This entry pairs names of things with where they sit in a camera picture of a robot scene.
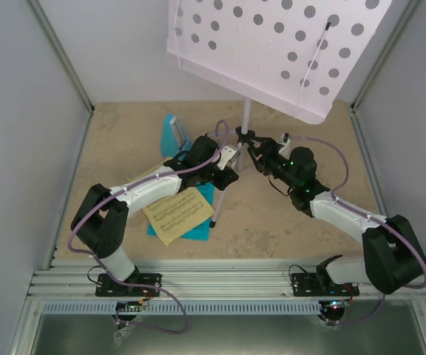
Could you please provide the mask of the blue metronome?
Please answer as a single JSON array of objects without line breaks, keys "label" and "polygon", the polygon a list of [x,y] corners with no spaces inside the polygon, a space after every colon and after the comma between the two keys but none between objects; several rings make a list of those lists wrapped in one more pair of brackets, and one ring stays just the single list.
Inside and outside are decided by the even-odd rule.
[{"label": "blue metronome", "polygon": [[163,157],[173,158],[177,153],[190,150],[192,139],[187,135],[180,119],[173,114],[168,114],[163,121],[160,137],[160,153]]}]

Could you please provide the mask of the white perforated stand desk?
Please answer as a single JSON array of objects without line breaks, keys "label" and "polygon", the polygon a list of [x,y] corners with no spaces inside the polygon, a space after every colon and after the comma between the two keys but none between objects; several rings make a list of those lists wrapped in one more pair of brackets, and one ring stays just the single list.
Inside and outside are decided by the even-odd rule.
[{"label": "white perforated stand desk", "polygon": [[170,1],[176,67],[293,116],[322,123],[389,1]]}]

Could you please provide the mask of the white tripod music stand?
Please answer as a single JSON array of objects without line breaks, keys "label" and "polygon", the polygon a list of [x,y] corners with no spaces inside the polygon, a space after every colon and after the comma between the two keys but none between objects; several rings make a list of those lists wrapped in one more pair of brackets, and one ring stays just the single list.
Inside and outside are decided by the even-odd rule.
[{"label": "white tripod music stand", "polygon": [[[242,134],[247,134],[249,130],[249,123],[251,119],[251,106],[252,106],[252,100],[250,98],[246,98],[244,100],[244,106],[243,106],[243,119],[240,131]],[[240,155],[237,157],[236,161],[231,165],[233,170],[240,171],[243,168],[243,152],[245,151],[245,148],[243,148],[243,144],[239,143],[237,145],[238,152]],[[217,220],[219,218],[221,207],[223,206],[223,202],[226,196],[226,190],[222,191],[220,193],[219,200],[217,202],[214,214],[211,218],[209,228],[213,229],[216,226]]]}]

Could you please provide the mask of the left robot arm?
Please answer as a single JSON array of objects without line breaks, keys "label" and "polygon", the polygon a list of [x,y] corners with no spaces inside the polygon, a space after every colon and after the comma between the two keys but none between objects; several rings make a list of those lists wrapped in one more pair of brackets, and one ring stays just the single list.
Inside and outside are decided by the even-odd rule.
[{"label": "left robot arm", "polygon": [[120,294],[134,293],[138,269],[121,246],[128,219],[149,204],[198,184],[224,190],[239,178],[229,166],[239,154],[236,147],[220,146],[203,135],[145,177],[112,188],[95,184],[72,220],[69,249],[94,257]]}]

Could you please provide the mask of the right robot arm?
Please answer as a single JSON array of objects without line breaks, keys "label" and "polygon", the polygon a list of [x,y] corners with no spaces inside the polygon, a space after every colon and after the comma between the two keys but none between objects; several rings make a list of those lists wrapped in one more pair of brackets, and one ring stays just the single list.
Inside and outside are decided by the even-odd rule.
[{"label": "right robot arm", "polygon": [[337,196],[317,179],[314,153],[304,146],[292,148],[294,137],[280,142],[239,132],[258,172],[283,182],[287,196],[300,212],[325,221],[362,246],[357,258],[337,255],[317,266],[316,287],[335,294],[344,284],[367,283],[383,294],[400,288],[426,288],[426,256],[407,218],[386,217],[361,209]]}]

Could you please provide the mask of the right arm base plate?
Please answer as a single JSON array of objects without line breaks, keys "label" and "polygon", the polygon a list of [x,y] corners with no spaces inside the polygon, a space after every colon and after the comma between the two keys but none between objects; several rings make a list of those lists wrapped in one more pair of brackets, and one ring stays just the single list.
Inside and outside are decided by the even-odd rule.
[{"label": "right arm base plate", "polygon": [[290,274],[292,291],[295,297],[357,297],[359,287],[351,283],[337,284],[329,277],[320,279],[316,273]]}]

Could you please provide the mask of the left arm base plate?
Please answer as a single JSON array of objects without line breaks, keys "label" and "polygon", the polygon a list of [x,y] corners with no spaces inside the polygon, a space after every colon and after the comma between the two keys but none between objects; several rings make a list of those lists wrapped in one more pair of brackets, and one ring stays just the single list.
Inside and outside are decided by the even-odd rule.
[{"label": "left arm base plate", "polygon": [[161,287],[161,274],[134,273],[125,283],[141,286],[125,286],[115,282],[108,274],[99,274],[95,296],[97,297],[158,297]]}]

